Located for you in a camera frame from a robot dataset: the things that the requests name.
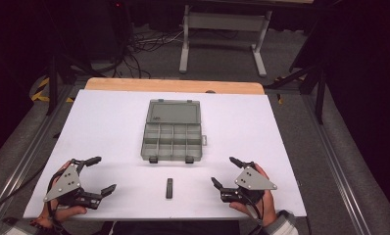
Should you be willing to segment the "yellow black hazard tape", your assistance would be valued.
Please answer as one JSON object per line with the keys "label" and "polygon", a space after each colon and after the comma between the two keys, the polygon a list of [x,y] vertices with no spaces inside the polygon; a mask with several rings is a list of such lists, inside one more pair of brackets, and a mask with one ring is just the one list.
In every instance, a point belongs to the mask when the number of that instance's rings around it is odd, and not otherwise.
{"label": "yellow black hazard tape", "polygon": [[[63,87],[60,85],[57,86],[57,98],[62,97]],[[50,86],[50,77],[45,75],[39,77],[35,83],[32,85],[29,91],[30,100],[33,102],[50,102],[51,101],[51,86]],[[65,98],[66,103],[73,103],[75,100],[75,96],[69,95]]]}

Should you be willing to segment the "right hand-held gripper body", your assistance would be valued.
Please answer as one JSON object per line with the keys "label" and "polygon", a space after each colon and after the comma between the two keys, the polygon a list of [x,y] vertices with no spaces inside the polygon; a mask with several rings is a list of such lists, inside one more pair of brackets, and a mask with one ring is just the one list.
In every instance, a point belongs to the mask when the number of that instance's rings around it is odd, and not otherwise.
{"label": "right hand-held gripper body", "polygon": [[219,191],[224,203],[238,202],[243,205],[255,205],[266,190],[276,190],[277,186],[261,175],[254,162],[245,163],[243,171],[234,180],[237,188],[222,188]]}

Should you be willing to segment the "aluminium floor rail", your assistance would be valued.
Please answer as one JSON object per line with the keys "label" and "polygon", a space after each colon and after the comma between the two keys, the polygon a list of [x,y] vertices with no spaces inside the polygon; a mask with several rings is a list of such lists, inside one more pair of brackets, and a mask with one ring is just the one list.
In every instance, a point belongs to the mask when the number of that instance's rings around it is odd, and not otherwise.
{"label": "aluminium floor rail", "polygon": [[15,131],[0,150],[0,227],[6,216],[22,217],[32,195],[41,168],[47,163],[62,130],[71,103],[64,100],[74,85],[62,86],[61,103],[47,115],[47,102],[34,102]]}
{"label": "aluminium floor rail", "polygon": [[335,180],[336,186],[339,190],[342,201],[346,207],[346,210],[353,223],[357,235],[371,235],[371,231],[367,226],[360,205],[358,204],[354,191],[344,173],[341,164],[339,163],[339,160],[334,151],[332,143],[326,133],[326,130],[324,126],[318,122],[313,99],[308,95],[303,96],[302,99],[311,117],[313,126],[317,131],[317,135],[320,139],[320,142],[325,151],[325,155],[327,157],[327,164]]}

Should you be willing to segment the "black tripod stand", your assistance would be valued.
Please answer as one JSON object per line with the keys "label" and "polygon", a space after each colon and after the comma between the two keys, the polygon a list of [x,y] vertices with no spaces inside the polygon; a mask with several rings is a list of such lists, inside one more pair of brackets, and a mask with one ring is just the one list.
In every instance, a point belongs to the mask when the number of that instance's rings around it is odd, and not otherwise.
{"label": "black tripod stand", "polygon": [[290,74],[285,77],[278,77],[273,83],[266,85],[267,89],[276,90],[297,81],[297,89],[304,95],[310,95],[316,87],[315,115],[319,123],[322,123],[321,116],[325,90],[323,69],[328,62],[326,34],[323,32],[322,25],[326,22],[329,16],[328,12],[331,10],[329,1],[315,0],[312,7],[307,8],[314,22],[308,29],[308,38],[289,68]]}
{"label": "black tripod stand", "polygon": [[47,115],[54,113],[61,103],[59,100],[58,80],[63,86],[73,85],[76,73],[73,66],[90,76],[98,76],[100,72],[91,67],[85,58],[82,39],[74,22],[70,2],[72,0],[39,0],[43,15],[43,31],[46,36],[46,49],[49,65],[49,105]]}

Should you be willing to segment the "person's right hand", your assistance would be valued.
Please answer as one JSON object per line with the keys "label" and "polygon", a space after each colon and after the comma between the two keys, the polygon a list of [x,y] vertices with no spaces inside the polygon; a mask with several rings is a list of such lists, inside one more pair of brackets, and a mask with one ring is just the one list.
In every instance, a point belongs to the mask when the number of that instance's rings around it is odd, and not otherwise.
{"label": "person's right hand", "polygon": [[247,206],[238,202],[232,202],[229,206],[234,210],[247,214],[252,219],[260,218],[262,220],[262,227],[264,227],[265,216],[269,213],[276,212],[274,208],[273,195],[270,190],[266,190],[262,199],[256,204],[258,212],[250,210]]}

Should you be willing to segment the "clear grey plastic organizer box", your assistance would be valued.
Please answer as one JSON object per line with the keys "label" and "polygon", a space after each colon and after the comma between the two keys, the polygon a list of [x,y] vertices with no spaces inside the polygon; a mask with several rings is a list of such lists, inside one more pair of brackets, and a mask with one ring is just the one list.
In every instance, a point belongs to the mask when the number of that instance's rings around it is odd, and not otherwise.
{"label": "clear grey plastic organizer box", "polygon": [[150,101],[140,151],[144,161],[193,164],[201,161],[205,145],[199,101]]}

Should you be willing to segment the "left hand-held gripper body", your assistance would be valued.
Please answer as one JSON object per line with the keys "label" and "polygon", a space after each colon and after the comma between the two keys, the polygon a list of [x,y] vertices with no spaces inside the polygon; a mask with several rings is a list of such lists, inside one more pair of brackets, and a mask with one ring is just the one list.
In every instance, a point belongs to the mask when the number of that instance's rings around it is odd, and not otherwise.
{"label": "left hand-held gripper body", "polygon": [[49,182],[43,202],[57,200],[63,206],[81,206],[96,210],[102,196],[85,192],[79,179],[82,169],[86,166],[85,161],[71,159],[66,168],[57,171]]}

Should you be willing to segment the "white board sheet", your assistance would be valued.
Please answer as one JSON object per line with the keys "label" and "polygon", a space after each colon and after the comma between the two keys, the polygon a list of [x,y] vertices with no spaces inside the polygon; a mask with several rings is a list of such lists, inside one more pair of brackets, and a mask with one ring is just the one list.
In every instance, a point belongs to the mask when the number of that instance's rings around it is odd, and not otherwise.
{"label": "white board sheet", "polygon": [[[202,132],[207,137],[200,162],[150,164],[140,156],[144,124],[151,100],[200,102]],[[80,181],[88,192],[116,184],[86,220],[238,219],[223,203],[211,177],[231,187],[241,170],[235,157],[263,167],[277,186],[275,206],[306,215],[268,97],[207,93],[158,93],[82,90],[77,94],[56,146],[24,210],[40,214],[52,175],[70,159],[102,158],[85,168]],[[166,199],[172,178],[172,199]]]}

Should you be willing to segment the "grey metal stand frame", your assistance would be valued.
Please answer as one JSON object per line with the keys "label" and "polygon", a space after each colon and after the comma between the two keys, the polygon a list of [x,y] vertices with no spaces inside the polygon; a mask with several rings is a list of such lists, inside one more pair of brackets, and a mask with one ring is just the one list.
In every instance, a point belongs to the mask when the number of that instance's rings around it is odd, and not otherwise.
{"label": "grey metal stand frame", "polygon": [[251,45],[251,51],[260,77],[266,77],[267,71],[261,55],[262,46],[268,31],[272,11],[266,11],[262,16],[247,16],[219,13],[198,13],[190,10],[190,6],[184,7],[183,15],[183,43],[181,48],[179,72],[186,73],[189,58],[189,29],[222,29],[255,31],[258,40]]}

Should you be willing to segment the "person's left hand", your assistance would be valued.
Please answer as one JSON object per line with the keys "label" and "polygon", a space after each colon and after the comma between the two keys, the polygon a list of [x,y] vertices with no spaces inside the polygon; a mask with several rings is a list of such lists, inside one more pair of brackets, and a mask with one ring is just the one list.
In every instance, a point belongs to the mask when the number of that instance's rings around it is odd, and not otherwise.
{"label": "person's left hand", "polygon": [[29,224],[37,228],[51,230],[57,223],[63,223],[75,215],[86,213],[87,209],[81,206],[59,209],[58,201],[52,200],[44,204],[42,212]]}

